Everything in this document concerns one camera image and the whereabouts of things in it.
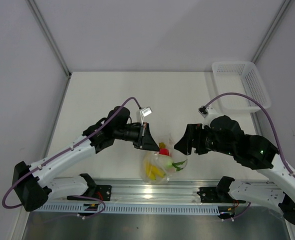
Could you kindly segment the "red tomato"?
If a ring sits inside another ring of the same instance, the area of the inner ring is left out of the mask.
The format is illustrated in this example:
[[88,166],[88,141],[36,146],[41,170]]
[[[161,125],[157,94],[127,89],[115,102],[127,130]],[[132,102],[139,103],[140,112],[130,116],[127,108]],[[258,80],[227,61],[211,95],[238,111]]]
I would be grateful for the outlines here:
[[170,152],[169,152],[169,150],[167,148],[161,148],[159,150],[159,154],[164,155],[164,156],[170,156]]

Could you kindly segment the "white radish with leaves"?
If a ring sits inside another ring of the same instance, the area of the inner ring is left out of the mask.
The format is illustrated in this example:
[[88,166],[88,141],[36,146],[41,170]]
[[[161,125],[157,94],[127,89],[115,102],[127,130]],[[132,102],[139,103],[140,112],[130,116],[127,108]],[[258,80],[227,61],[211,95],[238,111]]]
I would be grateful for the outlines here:
[[174,162],[174,160],[171,157],[166,157],[162,160],[163,168],[169,173],[182,171],[186,167],[187,163],[187,159],[183,161]]

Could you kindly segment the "clear zip top bag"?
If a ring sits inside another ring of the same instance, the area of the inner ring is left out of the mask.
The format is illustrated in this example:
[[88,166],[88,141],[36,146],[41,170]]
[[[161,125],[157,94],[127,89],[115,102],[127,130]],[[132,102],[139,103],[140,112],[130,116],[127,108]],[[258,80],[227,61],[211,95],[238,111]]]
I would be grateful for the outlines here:
[[188,164],[187,156],[174,149],[171,134],[159,136],[157,143],[159,151],[147,151],[140,164],[141,179],[152,185],[167,183]]

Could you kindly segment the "yellow banana bunch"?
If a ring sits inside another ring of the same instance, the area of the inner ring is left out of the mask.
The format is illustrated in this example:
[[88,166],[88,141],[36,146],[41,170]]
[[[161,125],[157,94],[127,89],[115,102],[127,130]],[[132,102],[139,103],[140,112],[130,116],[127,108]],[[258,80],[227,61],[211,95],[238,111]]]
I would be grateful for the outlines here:
[[152,183],[162,181],[166,177],[166,173],[159,162],[159,153],[154,151],[147,151],[144,155],[143,173],[145,177]]

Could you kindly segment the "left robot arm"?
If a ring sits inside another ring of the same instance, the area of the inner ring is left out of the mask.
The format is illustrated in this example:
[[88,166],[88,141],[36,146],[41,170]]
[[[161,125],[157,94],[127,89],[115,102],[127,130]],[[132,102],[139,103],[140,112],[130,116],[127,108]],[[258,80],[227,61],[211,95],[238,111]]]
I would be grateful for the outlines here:
[[91,200],[102,193],[93,178],[87,173],[75,177],[60,178],[58,175],[80,161],[111,147],[115,140],[131,142],[135,149],[159,151],[153,139],[149,123],[144,118],[152,113],[150,107],[138,110],[137,122],[129,122],[130,110],[116,106],[107,117],[83,131],[70,146],[61,153],[46,157],[30,165],[24,161],[14,167],[12,184],[23,208],[32,212],[48,200]]

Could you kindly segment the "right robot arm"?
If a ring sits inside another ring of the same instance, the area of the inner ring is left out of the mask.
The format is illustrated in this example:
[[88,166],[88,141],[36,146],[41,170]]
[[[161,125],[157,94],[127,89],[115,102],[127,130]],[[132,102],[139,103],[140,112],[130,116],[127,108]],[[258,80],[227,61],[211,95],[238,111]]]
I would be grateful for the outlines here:
[[264,175],[276,188],[267,182],[254,185],[223,176],[215,187],[214,202],[255,203],[281,213],[295,225],[295,176],[282,162],[280,150],[263,136],[245,134],[237,121],[222,115],[208,125],[188,124],[174,148],[186,156],[209,152],[225,154],[243,167]]

